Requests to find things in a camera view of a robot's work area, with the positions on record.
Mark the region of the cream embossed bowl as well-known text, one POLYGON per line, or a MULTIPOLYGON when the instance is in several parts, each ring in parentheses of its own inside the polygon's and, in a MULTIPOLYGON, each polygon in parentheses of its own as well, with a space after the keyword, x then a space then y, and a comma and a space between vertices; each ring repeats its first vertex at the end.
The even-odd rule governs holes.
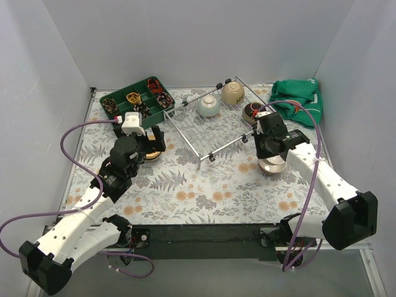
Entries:
POLYGON ((264 159, 258 159, 258 162, 264 166, 281 166, 285 163, 283 158, 279 155, 276 155, 274 157, 264 158, 264 159))

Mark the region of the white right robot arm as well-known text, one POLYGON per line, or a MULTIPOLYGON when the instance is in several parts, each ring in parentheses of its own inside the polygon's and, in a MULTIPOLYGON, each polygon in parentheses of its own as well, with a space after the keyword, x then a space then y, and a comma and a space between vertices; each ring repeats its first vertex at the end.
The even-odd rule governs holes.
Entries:
POLYGON ((271 232, 273 236, 287 246, 302 237, 324 239, 340 251, 376 234, 378 199, 372 192, 348 184, 317 157, 317 149, 301 131, 288 131, 278 113, 261 111, 256 119, 253 136, 258 159, 281 157, 313 186, 329 211, 327 215, 289 215, 271 232))

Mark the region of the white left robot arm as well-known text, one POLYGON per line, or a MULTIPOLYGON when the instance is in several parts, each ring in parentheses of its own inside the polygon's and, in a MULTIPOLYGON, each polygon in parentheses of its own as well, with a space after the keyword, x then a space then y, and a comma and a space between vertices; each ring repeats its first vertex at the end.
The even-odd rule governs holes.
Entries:
POLYGON ((35 242, 19 247, 22 270, 47 295, 60 292, 78 266, 108 246, 126 247, 132 225, 113 215, 95 230, 88 228, 130 188, 146 156, 166 149, 164 133, 152 126, 150 139, 140 127, 129 127, 116 139, 85 194, 60 221, 35 242))

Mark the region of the green cloth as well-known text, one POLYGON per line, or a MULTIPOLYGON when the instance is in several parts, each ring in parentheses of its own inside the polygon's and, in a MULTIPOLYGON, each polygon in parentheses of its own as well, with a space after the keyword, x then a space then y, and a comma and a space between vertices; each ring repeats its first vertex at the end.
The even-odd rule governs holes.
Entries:
POLYGON ((323 115, 323 100, 319 90, 319 82, 313 77, 308 80, 278 80, 271 89, 269 102, 279 101, 272 105, 283 119, 294 121, 302 126, 314 129, 309 115, 318 125, 323 115))

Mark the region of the beige bowl back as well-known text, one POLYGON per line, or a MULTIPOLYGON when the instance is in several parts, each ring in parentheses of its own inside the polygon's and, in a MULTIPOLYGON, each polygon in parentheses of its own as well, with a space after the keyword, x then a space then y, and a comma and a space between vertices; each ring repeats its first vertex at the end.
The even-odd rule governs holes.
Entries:
POLYGON ((222 101, 229 105, 238 105, 243 102, 245 90, 241 83, 232 81, 222 89, 222 101))

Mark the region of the tan bowl front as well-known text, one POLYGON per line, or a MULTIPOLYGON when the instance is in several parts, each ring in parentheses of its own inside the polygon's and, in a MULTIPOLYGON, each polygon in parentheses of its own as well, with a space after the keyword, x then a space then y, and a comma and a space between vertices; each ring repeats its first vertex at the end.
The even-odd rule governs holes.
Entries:
POLYGON ((153 153, 147 153, 145 156, 145 162, 154 162, 157 161, 161 156, 161 152, 155 151, 153 153))

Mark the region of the dark floral roll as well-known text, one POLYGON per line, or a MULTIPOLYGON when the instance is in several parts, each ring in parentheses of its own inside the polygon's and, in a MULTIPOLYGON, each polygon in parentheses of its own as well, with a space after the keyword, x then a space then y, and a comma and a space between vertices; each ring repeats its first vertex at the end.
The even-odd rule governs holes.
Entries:
POLYGON ((152 115, 149 107, 144 102, 137 103, 132 107, 133 107, 133 111, 140 113, 143 119, 152 115))
POLYGON ((167 93, 161 93, 157 96, 157 102, 163 109, 167 109, 174 104, 172 97, 167 93))

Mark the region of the yellow patterned roll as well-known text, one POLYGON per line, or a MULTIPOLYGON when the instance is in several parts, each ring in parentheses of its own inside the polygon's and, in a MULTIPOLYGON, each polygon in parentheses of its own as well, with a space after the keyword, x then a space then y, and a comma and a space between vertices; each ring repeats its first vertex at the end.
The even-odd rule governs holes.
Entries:
POLYGON ((127 101, 132 105, 138 105, 142 103, 141 95, 137 92, 131 92, 126 95, 127 101))

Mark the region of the light green bowl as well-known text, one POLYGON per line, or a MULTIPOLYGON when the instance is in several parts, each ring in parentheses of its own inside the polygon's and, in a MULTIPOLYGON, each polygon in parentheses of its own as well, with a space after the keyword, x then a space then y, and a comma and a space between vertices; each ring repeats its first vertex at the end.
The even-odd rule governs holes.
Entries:
POLYGON ((197 112, 201 116, 212 117, 220 112, 221 103, 213 95, 206 95, 198 101, 197 112))

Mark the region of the tan bowl gold rim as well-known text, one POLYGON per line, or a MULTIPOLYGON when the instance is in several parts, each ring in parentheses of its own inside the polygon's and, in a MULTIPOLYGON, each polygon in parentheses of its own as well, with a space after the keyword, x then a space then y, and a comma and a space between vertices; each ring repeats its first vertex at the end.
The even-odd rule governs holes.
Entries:
POLYGON ((153 153, 155 151, 164 152, 166 150, 164 133, 160 133, 159 138, 156 136, 147 136, 148 146, 145 150, 146 153, 153 153))

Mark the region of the dark floral roll right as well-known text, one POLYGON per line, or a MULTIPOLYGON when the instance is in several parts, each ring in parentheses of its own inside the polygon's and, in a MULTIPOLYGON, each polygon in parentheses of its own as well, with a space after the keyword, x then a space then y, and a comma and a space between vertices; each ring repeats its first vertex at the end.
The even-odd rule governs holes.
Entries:
POLYGON ((163 109, 167 109, 174 104, 172 97, 167 93, 161 93, 157 96, 157 102, 163 109))

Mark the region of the aluminium frame rail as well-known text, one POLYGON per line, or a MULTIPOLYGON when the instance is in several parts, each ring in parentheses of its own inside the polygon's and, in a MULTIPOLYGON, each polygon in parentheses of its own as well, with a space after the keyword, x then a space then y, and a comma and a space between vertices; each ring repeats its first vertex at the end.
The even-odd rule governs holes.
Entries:
POLYGON ((300 266, 303 251, 327 241, 341 251, 376 233, 374 222, 279 224, 137 225, 107 218, 90 231, 56 225, 35 243, 19 248, 22 269, 47 294, 61 291, 75 269, 103 254, 153 262, 156 259, 259 259, 300 266))

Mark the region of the dark patterned bowl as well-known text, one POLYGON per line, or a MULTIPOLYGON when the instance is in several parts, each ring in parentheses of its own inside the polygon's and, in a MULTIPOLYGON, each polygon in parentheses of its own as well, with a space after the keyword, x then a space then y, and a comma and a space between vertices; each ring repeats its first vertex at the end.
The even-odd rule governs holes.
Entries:
POLYGON ((258 110, 263 107, 262 103, 259 102, 252 102, 248 103, 243 111, 242 111, 242 118, 251 126, 255 125, 256 118, 255 115, 257 114, 258 110))

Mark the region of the green compartment tray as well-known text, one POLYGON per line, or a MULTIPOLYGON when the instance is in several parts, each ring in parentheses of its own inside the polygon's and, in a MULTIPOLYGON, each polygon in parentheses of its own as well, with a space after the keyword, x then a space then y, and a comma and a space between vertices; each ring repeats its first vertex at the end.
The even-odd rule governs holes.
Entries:
POLYGON ((108 95, 103 96, 100 99, 101 107, 102 107, 102 101, 105 98, 112 98, 116 102, 116 104, 118 106, 118 110, 119 110, 115 114, 108 114, 103 108, 107 117, 109 119, 114 119, 116 116, 124 116, 125 113, 127 113, 127 112, 133 112, 133 107, 132 107, 133 105, 127 101, 126 95, 131 92, 137 92, 137 93, 140 93, 142 102, 144 102, 149 107, 150 112, 152 114, 151 116, 149 116, 145 119, 142 118, 143 128, 148 129, 149 127, 151 127, 153 125, 157 125, 157 124, 163 122, 164 117, 165 117, 164 112, 172 109, 174 107, 174 104, 167 109, 163 109, 160 106, 160 104, 157 102, 157 96, 160 93, 158 95, 153 95, 151 93, 151 91, 147 88, 147 80, 148 79, 157 79, 163 88, 162 93, 167 93, 170 95, 170 93, 167 91, 167 89, 164 87, 164 85, 160 82, 160 80, 157 77, 154 77, 154 76, 149 77, 147 79, 141 80, 141 81, 136 82, 132 85, 128 85, 127 87, 124 87, 122 89, 119 89, 119 90, 114 91, 108 95))

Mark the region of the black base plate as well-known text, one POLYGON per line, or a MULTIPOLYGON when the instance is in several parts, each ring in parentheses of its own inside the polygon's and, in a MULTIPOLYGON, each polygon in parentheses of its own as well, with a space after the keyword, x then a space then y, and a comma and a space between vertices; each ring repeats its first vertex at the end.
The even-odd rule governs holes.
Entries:
POLYGON ((74 239, 58 235, 58 240, 68 241, 69 245, 64 248, 65 254, 56 253, 54 259, 76 266, 104 248, 119 247, 153 260, 275 260, 275 248, 288 243, 286 239, 278 239, 278 229, 278 225, 271 224, 132 226, 115 215, 74 239))

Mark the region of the orange black roll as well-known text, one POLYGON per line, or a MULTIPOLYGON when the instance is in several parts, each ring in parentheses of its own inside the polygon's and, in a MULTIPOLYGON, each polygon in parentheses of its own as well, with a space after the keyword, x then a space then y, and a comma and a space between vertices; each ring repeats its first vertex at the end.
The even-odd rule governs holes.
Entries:
POLYGON ((163 91, 163 88, 157 79, 148 79, 147 88, 151 91, 153 95, 158 95, 163 91))

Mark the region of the dark floral roll middle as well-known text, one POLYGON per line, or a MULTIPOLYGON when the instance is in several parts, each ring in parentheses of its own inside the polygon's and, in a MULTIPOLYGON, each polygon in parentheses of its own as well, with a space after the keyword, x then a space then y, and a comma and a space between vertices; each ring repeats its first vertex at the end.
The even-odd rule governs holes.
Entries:
POLYGON ((137 103, 132 107, 133 107, 133 111, 140 113, 143 119, 152 115, 149 107, 144 102, 137 103))

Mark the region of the dark patterned roll left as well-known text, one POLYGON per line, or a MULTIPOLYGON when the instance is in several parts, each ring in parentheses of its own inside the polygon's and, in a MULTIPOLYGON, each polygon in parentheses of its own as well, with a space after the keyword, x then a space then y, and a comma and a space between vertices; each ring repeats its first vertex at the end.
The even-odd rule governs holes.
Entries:
POLYGON ((105 98, 102 101, 102 107, 108 114, 115 114, 119 111, 116 102, 112 98, 105 98))

